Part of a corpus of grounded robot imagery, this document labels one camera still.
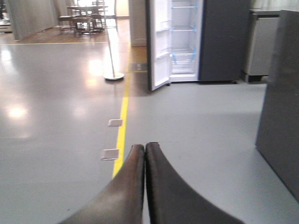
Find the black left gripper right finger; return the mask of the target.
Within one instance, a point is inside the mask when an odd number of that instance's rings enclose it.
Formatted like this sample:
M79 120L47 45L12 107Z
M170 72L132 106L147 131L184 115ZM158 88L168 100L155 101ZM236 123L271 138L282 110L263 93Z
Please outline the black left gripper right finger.
M152 224L241 224L198 194L176 172L157 142L146 144L146 190Z

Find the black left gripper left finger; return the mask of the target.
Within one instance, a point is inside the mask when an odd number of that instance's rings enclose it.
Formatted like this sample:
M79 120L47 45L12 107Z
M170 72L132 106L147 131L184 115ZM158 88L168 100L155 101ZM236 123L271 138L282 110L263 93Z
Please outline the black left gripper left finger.
M144 199L144 146L131 147L121 169L86 206L63 224L141 224Z

